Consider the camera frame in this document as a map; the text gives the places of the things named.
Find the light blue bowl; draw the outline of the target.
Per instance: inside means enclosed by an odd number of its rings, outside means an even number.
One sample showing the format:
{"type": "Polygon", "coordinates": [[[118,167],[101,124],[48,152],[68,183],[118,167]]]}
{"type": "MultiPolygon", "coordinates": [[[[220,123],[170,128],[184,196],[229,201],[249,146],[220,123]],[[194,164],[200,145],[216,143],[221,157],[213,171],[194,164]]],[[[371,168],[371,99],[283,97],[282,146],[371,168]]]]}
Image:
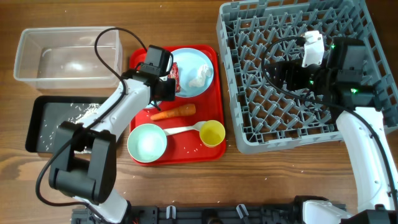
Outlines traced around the light blue bowl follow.
{"type": "Polygon", "coordinates": [[[151,102],[146,106],[146,109],[154,108],[154,105],[155,105],[155,104],[157,104],[157,105],[159,106],[161,103],[162,103],[162,101],[156,101],[156,102],[151,101],[151,102]]]}

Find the orange carrot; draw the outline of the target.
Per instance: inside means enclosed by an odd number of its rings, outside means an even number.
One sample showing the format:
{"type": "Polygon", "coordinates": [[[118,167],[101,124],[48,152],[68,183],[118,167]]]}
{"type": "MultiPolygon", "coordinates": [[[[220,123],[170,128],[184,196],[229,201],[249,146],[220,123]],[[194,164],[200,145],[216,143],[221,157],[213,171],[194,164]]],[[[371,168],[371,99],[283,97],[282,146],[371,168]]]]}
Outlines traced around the orange carrot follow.
{"type": "Polygon", "coordinates": [[[195,113],[196,113],[196,106],[194,104],[186,104],[171,110],[163,111],[155,115],[152,115],[150,119],[153,121],[158,121],[162,119],[176,118],[181,116],[191,116],[194,115],[195,113]]]}

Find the pale green bowl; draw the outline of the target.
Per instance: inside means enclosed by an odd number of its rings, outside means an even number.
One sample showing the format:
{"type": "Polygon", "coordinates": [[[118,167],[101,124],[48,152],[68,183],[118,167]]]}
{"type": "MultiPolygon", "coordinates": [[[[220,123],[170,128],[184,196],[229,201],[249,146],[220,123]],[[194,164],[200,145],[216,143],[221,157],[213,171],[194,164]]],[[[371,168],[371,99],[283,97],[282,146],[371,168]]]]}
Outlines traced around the pale green bowl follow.
{"type": "Polygon", "coordinates": [[[134,128],[127,139],[130,156],[141,163],[150,163],[160,159],[166,148],[165,132],[155,124],[142,124],[134,128]]]}

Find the white plastic spoon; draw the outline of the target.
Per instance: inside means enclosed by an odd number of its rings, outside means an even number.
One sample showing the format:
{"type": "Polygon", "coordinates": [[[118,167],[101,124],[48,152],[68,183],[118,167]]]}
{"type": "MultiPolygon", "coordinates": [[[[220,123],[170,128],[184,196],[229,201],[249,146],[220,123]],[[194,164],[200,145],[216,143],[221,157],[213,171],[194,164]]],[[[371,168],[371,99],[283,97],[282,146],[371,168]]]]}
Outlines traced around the white plastic spoon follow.
{"type": "Polygon", "coordinates": [[[168,129],[164,129],[164,133],[167,136],[170,135],[174,135],[174,134],[178,134],[178,133],[183,133],[186,131],[200,131],[201,127],[205,124],[205,121],[199,121],[196,124],[194,124],[193,126],[184,126],[184,127],[178,127],[178,128],[168,128],[168,129]]]}

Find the yellow plastic cup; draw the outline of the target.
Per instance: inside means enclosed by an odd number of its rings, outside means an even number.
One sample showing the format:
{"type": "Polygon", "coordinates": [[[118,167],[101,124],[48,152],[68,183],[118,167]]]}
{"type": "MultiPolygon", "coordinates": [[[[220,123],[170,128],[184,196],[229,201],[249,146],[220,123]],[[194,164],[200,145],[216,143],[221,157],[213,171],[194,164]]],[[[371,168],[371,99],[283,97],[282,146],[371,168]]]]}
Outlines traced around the yellow plastic cup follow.
{"type": "Polygon", "coordinates": [[[226,136],[226,131],[219,121],[205,121],[199,131],[200,139],[207,147],[216,147],[221,144],[226,136]]]}

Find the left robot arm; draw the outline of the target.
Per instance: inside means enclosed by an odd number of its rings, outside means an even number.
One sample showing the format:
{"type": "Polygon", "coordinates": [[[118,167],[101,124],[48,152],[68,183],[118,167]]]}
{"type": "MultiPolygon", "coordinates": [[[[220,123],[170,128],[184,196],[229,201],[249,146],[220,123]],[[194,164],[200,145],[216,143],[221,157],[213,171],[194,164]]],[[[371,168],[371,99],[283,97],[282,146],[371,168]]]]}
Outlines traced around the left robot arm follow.
{"type": "Polygon", "coordinates": [[[147,105],[174,100],[175,80],[162,80],[173,60],[170,51],[149,46],[145,60],[122,74],[118,90],[96,113],[58,127],[53,156],[44,167],[49,186],[75,198],[75,204],[104,223],[132,223],[131,204],[114,189],[116,142],[147,105]]]}

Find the light blue plate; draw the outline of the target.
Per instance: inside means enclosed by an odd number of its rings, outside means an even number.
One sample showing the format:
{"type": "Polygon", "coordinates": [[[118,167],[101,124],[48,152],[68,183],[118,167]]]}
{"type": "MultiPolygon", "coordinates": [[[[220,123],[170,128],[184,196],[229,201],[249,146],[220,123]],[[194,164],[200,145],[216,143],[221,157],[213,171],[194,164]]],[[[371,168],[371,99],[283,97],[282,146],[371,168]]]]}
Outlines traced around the light blue plate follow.
{"type": "Polygon", "coordinates": [[[179,93],[176,93],[176,96],[181,98],[193,98],[204,93],[210,87],[215,74],[215,69],[210,58],[203,52],[193,48],[177,49],[172,51],[172,55],[174,56],[174,62],[178,65],[178,72],[180,75],[181,90],[179,93]],[[212,69],[211,77],[206,79],[204,87],[189,87],[189,81],[196,77],[197,70],[204,64],[207,64],[212,69]]]}

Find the red snack wrapper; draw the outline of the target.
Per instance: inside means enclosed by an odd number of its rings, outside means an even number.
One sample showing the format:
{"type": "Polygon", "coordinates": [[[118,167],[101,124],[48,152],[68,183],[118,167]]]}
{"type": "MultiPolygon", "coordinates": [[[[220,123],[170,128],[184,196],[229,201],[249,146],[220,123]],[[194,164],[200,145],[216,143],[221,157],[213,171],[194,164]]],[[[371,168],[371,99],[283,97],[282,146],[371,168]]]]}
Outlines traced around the red snack wrapper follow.
{"type": "Polygon", "coordinates": [[[174,62],[172,64],[172,69],[171,69],[171,71],[170,71],[170,73],[168,75],[168,78],[172,78],[172,79],[175,80],[175,92],[179,93],[180,90],[181,90],[181,87],[180,87],[180,75],[179,75],[179,72],[178,72],[178,65],[177,65],[176,62],[174,62]]]}

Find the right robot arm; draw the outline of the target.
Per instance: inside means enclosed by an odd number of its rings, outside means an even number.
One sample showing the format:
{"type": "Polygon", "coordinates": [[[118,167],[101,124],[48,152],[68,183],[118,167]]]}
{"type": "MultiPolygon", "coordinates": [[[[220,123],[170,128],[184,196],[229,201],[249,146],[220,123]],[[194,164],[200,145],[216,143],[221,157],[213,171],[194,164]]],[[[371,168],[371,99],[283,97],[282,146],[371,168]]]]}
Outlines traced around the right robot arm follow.
{"type": "Polygon", "coordinates": [[[335,37],[330,53],[320,34],[293,37],[304,49],[301,60],[269,63],[261,72],[269,84],[302,101],[295,90],[307,88],[329,107],[346,144],[358,194],[358,213],[352,215],[326,199],[298,199],[300,223],[397,223],[397,169],[384,130],[384,115],[375,87],[361,83],[366,46],[363,41],[335,37]]]}

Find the white tissue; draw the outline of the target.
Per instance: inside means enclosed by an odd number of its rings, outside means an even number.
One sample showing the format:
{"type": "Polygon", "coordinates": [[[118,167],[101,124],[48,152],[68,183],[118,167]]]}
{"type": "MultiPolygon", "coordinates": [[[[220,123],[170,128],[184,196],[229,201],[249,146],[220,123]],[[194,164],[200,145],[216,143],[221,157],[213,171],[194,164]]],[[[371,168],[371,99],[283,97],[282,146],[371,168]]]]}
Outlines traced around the white tissue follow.
{"type": "Polygon", "coordinates": [[[188,83],[189,87],[201,88],[205,86],[206,79],[210,78],[212,75],[212,69],[207,65],[201,65],[197,70],[197,75],[194,79],[190,80],[188,83]]]}

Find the white rice pile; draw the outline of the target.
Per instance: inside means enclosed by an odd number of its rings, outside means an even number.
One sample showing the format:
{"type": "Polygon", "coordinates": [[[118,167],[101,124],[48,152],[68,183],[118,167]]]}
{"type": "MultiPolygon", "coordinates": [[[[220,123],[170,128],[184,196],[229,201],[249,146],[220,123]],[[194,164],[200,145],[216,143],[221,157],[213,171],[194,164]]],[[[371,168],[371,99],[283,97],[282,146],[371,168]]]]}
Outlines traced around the white rice pile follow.
{"type": "Polygon", "coordinates": [[[45,104],[37,139],[37,152],[52,153],[55,134],[64,121],[79,123],[82,119],[96,112],[100,106],[100,103],[45,104]]]}

